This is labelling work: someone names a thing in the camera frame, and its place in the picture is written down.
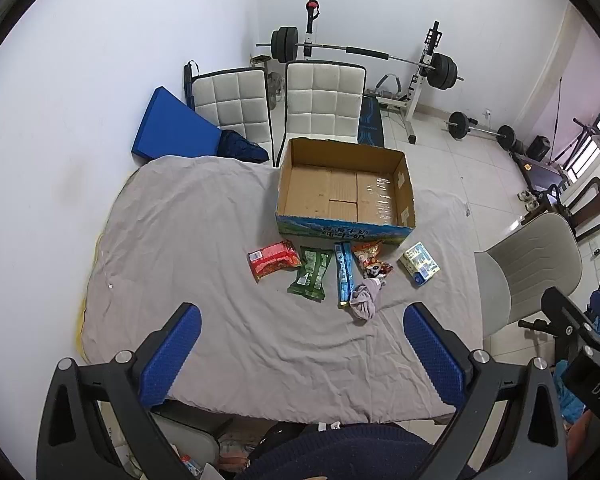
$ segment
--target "navy blue sweater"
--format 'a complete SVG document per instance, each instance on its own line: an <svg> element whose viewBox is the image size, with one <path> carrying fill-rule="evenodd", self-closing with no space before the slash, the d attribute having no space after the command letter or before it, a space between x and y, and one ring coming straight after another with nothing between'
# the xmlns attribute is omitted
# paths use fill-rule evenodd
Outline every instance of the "navy blue sweater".
<svg viewBox="0 0 600 480"><path fill-rule="evenodd" d="M251 463L236 480L406 480L431 451L419 436L382 424L305 433ZM459 478L475 474L465 467Z"/></svg>

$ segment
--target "weight plate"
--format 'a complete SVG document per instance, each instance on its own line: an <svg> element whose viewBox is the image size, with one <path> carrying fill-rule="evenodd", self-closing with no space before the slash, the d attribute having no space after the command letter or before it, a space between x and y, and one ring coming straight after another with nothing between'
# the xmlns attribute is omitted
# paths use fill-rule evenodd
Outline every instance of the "weight plate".
<svg viewBox="0 0 600 480"><path fill-rule="evenodd" d="M454 139L462 139L469 133L469 119L462 112L453 112L449 116L448 129Z"/></svg>
<svg viewBox="0 0 600 480"><path fill-rule="evenodd" d="M276 37L276 49L278 51L278 56L276 57L276 59L280 63L286 63L285 43L287 29L288 27L280 27L278 29L278 36Z"/></svg>
<svg viewBox="0 0 600 480"><path fill-rule="evenodd" d="M454 63L454 60L449 56L445 56L449 60L449 72L446 75L445 83L440 88L441 90L448 90L456 84L458 79L458 66Z"/></svg>
<svg viewBox="0 0 600 480"><path fill-rule="evenodd" d="M285 57L287 61L295 61L298 57L298 28L289 27L286 30Z"/></svg>
<svg viewBox="0 0 600 480"><path fill-rule="evenodd" d="M525 154L525 147L522 145L522 141L520 139L516 139L516 142L513 143L513 148L511 151L519 155Z"/></svg>
<svg viewBox="0 0 600 480"><path fill-rule="evenodd" d="M276 30L271 33L271 57L278 59L278 32Z"/></svg>
<svg viewBox="0 0 600 480"><path fill-rule="evenodd" d="M433 88L442 88L445 83L446 76L449 72L449 58L442 54L435 53L431 56L431 66L433 70L429 70L427 74L427 82Z"/></svg>
<svg viewBox="0 0 600 480"><path fill-rule="evenodd" d="M516 133L513 131L513 128L505 124L498 129L498 133L500 134L498 136L498 144L500 147L507 151L513 148L513 145L516 142Z"/></svg>

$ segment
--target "dumbbell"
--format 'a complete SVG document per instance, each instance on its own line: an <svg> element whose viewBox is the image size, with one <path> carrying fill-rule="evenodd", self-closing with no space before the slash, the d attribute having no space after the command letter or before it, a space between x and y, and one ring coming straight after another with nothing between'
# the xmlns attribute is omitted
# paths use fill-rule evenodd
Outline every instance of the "dumbbell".
<svg viewBox="0 0 600 480"><path fill-rule="evenodd" d="M449 133L454 139L463 139L470 130L475 130L477 132L483 132L498 137L498 144L503 150L510 151L516 143L516 133L511 126L507 126L506 124L501 126L497 132L483 130L482 128L476 127L478 121L471 117L467 117L462 112L453 112L449 116L449 120L445 121L445 123L447 124Z"/></svg>

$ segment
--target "bed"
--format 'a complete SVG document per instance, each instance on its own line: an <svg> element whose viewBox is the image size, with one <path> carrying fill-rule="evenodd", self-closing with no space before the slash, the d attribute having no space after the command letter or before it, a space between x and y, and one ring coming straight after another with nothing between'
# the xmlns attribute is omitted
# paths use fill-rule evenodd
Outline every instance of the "bed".
<svg viewBox="0 0 600 480"><path fill-rule="evenodd" d="M278 168L211 156L165 156L138 170L115 201L96 248L81 342L89 362L136 348L184 301L202 312L202 334L170 398L219 413L296 422L393 422L454 409L440 400L402 329L422 301L470 348L482 316L466 204L415 188L414 232L400 248L368 322L337 307L332 259L321 303L288 294L294 270L256 283L247 254L279 241ZM298 248L332 248L291 237ZM397 264L424 243L441 270L417 288ZM354 278L361 279L354 269Z"/></svg>

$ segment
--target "shoe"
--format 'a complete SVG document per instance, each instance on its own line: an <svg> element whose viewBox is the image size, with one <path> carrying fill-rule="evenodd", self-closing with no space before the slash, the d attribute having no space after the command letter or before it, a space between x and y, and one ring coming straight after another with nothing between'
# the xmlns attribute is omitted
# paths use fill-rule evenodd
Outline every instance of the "shoe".
<svg viewBox="0 0 600 480"><path fill-rule="evenodd" d="M525 209L530 213L538 209L538 207L540 207L540 203L538 202L538 200L533 200L532 202L525 203Z"/></svg>
<svg viewBox="0 0 600 480"><path fill-rule="evenodd" d="M522 200L522 202L531 202L535 199L536 197L534 196L534 194L531 193L528 189L525 189L524 191L520 191L518 193L518 200Z"/></svg>

